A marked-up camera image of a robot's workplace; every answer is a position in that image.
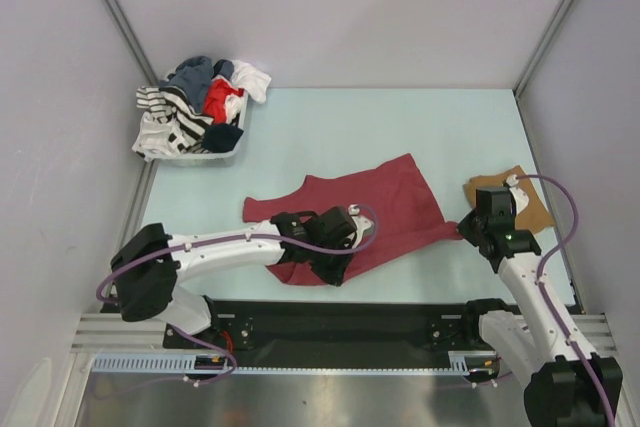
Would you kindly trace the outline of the tan tank top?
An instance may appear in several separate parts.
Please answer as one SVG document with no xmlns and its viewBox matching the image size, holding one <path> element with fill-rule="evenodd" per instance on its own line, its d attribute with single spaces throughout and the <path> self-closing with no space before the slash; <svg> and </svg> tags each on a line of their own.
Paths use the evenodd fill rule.
<svg viewBox="0 0 640 427">
<path fill-rule="evenodd" d="M 516 203 L 516 228 L 538 234 L 554 226 L 550 212 L 543 204 L 532 181 L 524 178 L 525 172 L 516 165 L 500 174 L 472 177 L 464 184 L 463 190 L 472 207 L 476 206 L 476 190 L 488 187 L 507 186 Z"/>
</svg>

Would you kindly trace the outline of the striped garment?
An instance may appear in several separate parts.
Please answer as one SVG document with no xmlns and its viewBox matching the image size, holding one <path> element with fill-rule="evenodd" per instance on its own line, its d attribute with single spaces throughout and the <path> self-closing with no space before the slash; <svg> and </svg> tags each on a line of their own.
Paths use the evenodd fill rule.
<svg viewBox="0 0 640 427">
<path fill-rule="evenodd" d="M 141 87 L 136 107 L 142 117 L 132 150 L 146 161 L 188 153 L 214 123 L 213 117 L 198 114 L 178 87 Z"/>
</svg>

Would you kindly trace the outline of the blue grey garment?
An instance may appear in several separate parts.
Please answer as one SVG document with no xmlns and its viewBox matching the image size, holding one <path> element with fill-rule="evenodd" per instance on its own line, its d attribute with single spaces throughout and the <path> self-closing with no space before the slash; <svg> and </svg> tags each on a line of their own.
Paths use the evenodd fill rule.
<svg viewBox="0 0 640 427">
<path fill-rule="evenodd" d="M 230 80 L 234 70 L 230 60 L 221 59 L 213 63 L 208 56 L 195 56 L 179 64 L 159 85 L 181 89 L 195 112 L 201 113 L 212 80 L 216 76 Z"/>
</svg>

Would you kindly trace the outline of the white laundry basket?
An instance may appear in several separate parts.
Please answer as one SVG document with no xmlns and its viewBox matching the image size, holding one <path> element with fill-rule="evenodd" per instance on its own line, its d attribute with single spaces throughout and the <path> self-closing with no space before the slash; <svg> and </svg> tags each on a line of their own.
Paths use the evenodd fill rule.
<svg viewBox="0 0 640 427">
<path fill-rule="evenodd" d="M 244 121 L 245 121 L 245 116 L 246 116 L 246 111 L 247 111 L 248 99 L 249 99 L 249 96 L 245 92 L 245 94 L 244 94 L 244 105 L 243 105 L 242 110 L 240 111 L 240 113 L 235 117 L 235 119 L 231 123 L 220 123 L 220 124 L 233 124 L 233 125 L 236 125 L 237 127 L 239 127 L 239 128 L 244 130 Z M 173 158 L 173 159 L 160 158 L 160 159 L 153 159 L 153 160 L 150 160 L 150 161 L 155 161 L 155 160 L 167 161 L 167 162 L 170 162 L 170 163 L 174 163 L 176 165 L 180 165 L 180 164 L 182 164 L 182 165 L 205 165 L 205 164 L 212 164 L 212 163 L 230 162 L 231 158 L 239 150 L 239 147 L 240 147 L 240 144 L 241 144 L 241 139 L 238 142 L 238 144 L 236 145 L 235 149 L 233 151 L 231 151 L 231 152 L 228 152 L 228 153 L 215 154 L 215 153 L 208 152 L 208 151 L 206 151 L 206 150 L 204 150 L 202 148 L 202 145 L 201 145 L 201 141 L 202 140 L 201 140 L 188 153 L 183 154 L 182 156 L 180 156 L 178 158 Z"/>
</svg>

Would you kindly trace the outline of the black garment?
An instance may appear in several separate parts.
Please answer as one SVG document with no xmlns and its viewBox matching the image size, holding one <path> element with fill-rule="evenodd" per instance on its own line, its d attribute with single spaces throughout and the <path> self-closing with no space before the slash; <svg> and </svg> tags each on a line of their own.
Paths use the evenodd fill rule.
<svg viewBox="0 0 640 427">
<path fill-rule="evenodd" d="M 233 124 L 213 124 L 202 137 L 202 148 L 215 154 L 228 153 L 235 149 L 244 135 L 244 130 Z"/>
</svg>

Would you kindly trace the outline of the red garment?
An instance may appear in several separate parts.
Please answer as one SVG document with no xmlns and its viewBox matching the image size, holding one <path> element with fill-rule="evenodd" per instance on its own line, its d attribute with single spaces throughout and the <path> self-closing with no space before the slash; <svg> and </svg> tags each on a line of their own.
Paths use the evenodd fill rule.
<svg viewBox="0 0 640 427">
<path fill-rule="evenodd" d="M 236 88 L 226 78 L 217 76 L 209 87 L 202 113 L 214 123 L 231 123 L 242 110 L 244 94 L 243 88 Z"/>
</svg>

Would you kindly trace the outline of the white garment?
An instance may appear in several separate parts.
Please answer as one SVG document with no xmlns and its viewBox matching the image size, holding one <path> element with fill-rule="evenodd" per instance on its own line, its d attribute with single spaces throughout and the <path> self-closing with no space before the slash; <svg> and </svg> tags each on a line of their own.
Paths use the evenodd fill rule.
<svg viewBox="0 0 640 427">
<path fill-rule="evenodd" d="M 232 60 L 232 65 L 232 85 L 244 89 L 254 102 L 264 104 L 272 78 L 252 64 L 241 60 Z"/>
</svg>

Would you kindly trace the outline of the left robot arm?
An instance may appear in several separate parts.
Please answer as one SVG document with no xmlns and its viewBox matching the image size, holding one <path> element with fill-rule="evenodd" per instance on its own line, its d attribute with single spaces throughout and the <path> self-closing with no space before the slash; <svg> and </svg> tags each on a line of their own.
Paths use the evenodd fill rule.
<svg viewBox="0 0 640 427">
<path fill-rule="evenodd" d="M 212 300 L 184 283 L 248 265 L 306 264 L 329 285 L 343 283 L 356 254 L 377 237 L 375 212 L 363 204 L 279 213 L 241 230 L 207 235 L 171 235 L 160 223 L 141 228 L 112 258 L 105 280 L 123 321 L 158 319 L 197 345 L 214 344 L 221 323 Z"/>
</svg>

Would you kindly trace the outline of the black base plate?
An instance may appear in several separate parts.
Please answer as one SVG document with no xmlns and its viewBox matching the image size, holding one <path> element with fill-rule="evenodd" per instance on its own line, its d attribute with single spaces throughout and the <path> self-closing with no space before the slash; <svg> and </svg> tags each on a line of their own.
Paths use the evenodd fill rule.
<svg viewBox="0 0 640 427">
<path fill-rule="evenodd" d="M 416 366 L 453 351 L 487 352 L 465 304 L 217 301 L 202 339 L 236 359 Z"/>
</svg>

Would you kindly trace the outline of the aluminium rail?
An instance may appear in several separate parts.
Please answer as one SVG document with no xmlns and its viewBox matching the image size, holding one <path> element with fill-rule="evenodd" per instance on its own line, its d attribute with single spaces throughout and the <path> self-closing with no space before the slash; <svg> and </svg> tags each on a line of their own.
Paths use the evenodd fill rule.
<svg viewBox="0 0 640 427">
<path fill-rule="evenodd" d="M 115 313 L 83 314 L 71 344 L 72 352 L 146 352 L 162 349 L 165 323 L 124 322 Z"/>
</svg>

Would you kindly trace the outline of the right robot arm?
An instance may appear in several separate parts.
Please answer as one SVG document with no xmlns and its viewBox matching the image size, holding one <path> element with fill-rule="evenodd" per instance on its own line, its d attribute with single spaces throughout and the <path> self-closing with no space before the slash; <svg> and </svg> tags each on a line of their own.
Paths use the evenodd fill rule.
<svg viewBox="0 0 640 427">
<path fill-rule="evenodd" d="M 498 299 L 468 302 L 461 323 L 463 340 L 473 348 L 492 347 L 523 389 L 533 426 L 612 426 L 623 373 L 612 357 L 598 354 L 556 293 L 534 234 L 516 227 L 530 203 L 520 187 L 523 174 L 501 186 L 476 191 L 476 204 L 457 226 L 458 233 L 491 265 L 513 296 L 522 321 Z"/>
</svg>

